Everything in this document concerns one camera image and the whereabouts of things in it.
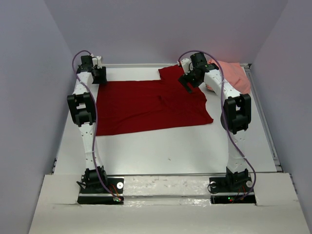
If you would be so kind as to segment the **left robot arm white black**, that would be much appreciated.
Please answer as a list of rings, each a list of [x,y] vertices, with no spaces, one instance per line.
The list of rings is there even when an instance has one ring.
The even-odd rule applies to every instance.
[[[85,155],[86,169],[77,184],[82,194],[109,193],[107,175],[97,150],[98,113],[90,90],[91,85],[106,80],[106,68],[101,63],[101,57],[92,53],[81,56],[81,64],[75,68],[76,57],[72,60],[72,68],[77,81],[73,93],[67,96],[67,103],[72,121],[80,131]]]

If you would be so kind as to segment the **red t shirt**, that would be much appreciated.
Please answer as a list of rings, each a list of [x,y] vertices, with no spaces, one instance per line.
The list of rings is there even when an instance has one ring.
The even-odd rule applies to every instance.
[[[199,88],[188,93],[182,68],[158,70],[159,80],[109,81],[97,95],[97,136],[113,136],[213,123]]]

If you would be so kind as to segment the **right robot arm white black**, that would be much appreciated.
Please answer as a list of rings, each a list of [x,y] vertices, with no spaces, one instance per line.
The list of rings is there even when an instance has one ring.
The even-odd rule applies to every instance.
[[[221,102],[220,122],[228,139],[226,174],[211,177],[208,190],[212,194],[244,192],[253,187],[243,151],[245,135],[251,123],[251,96],[236,90],[226,79],[218,61],[208,63],[208,53],[194,50],[190,58],[179,57],[178,65],[184,74],[178,79],[188,93],[205,83],[212,88]]]

